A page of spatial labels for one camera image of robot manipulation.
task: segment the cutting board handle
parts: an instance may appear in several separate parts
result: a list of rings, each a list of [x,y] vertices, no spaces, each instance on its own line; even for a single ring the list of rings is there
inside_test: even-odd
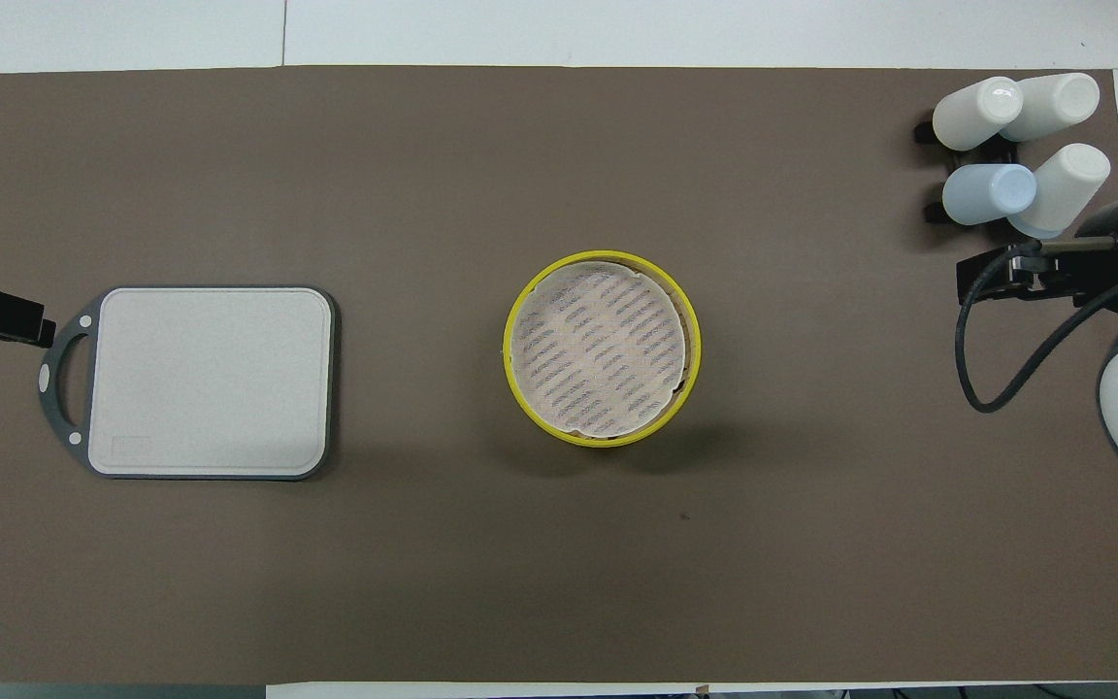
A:
[[[63,327],[55,337],[55,344],[46,350],[46,356],[40,361],[37,370],[37,394],[40,397],[40,412],[45,413],[49,428],[55,431],[58,441],[73,452],[77,460],[85,461],[88,451],[88,425],[76,425],[68,419],[63,412],[63,403],[59,402],[59,386],[63,385],[63,359],[76,346],[76,341],[82,337],[97,334],[97,314],[91,309],[85,309],[83,313],[76,315]]]

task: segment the handle hole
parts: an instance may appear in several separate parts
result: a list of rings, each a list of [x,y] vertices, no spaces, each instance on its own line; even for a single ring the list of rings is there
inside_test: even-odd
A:
[[[67,346],[63,351],[63,358],[58,361],[58,376],[50,377],[58,390],[58,408],[63,412],[63,419],[70,424],[87,425],[89,375],[92,370],[93,357],[89,352],[88,336],[82,334]]]

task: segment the white cutting board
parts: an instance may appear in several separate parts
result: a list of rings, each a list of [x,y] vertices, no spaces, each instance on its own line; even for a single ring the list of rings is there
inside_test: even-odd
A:
[[[123,287],[56,338],[39,389],[63,443],[115,478],[299,479],[328,452],[335,315],[307,287]],[[88,425],[54,375],[93,339]]]

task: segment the round container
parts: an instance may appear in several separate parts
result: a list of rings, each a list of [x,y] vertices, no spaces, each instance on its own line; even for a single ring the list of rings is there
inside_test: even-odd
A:
[[[590,251],[525,284],[503,328],[503,370],[529,419],[581,446],[622,446],[680,412],[701,367],[697,313],[644,257]]]

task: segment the yellow bowl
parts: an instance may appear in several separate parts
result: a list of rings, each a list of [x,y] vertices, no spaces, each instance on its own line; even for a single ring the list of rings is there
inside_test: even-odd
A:
[[[540,415],[525,402],[522,390],[520,390],[519,384],[515,380],[515,371],[511,370],[511,331],[515,328],[517,315],[520,313],[520,306],[524,304],[525,297],[531,295],[533,289],[537,289],[541,280],[544,280],[551,273],[560,267],[577,264],[577,262],[615,262],[615,264],[623,265],[629,270],[635,271],[635,273],[644,274],[655,282],[662,291],[671,299],[672,305],[674,305],[675,312],[680,315],[680,324],[684,332],[684,367],[681,371],[680,384],[674,393],[671,395],[671,400],[662,408],[662,410],[654,416],[647,424],[638,426],[631,432],[622,435],[616,435],[616,437],[589,437],[589,435],[581,434],[578,431],[563,432],[551,425],[546,419],[542,419]],[[571,444],[578,444],[581,446],[623,446],[624,444],[631,444],[641,441],[641,438],[648,437],[651,434],[659,432],[662,425],[671,421],[671,417],[675,416],[675,413],[680,412],[680,407],[683,406],[684,402],[688,400],[688,395],[692,394],[693,384],[697,380],[697,370],[701,367],[702,362],[702,333],[701,329],[697,324],[697,313],[693,311],[693,305],[688,301],[688,296],[684,296],[684,292],[681,291],[680,285],[675,283],[675,280],[671,278],[671,275],[662,271],[661,267],[653,264],[653,262],[646,261],[644,257],[638,257],[629,253],[620,253],[617,251],[589,251],[585,253],[577,253],[576,255],[569,255],[563,257],[559,262],[555,262],[553,265],[547,266],[537,276],[533,276],[531,282],[525,284],[524,289],[520,292],[520,295],[515,297],[515,304],[511,305],[511,313],[506,315],[506,328],[503,328],[503,370],[506,372],[506,384],[511,386],[511,394],[515,395],[515,402],[520,404],[529,417],[537,423],[542,429],[547,431],[555,437],[562,438],[563,442],[569,442]]]

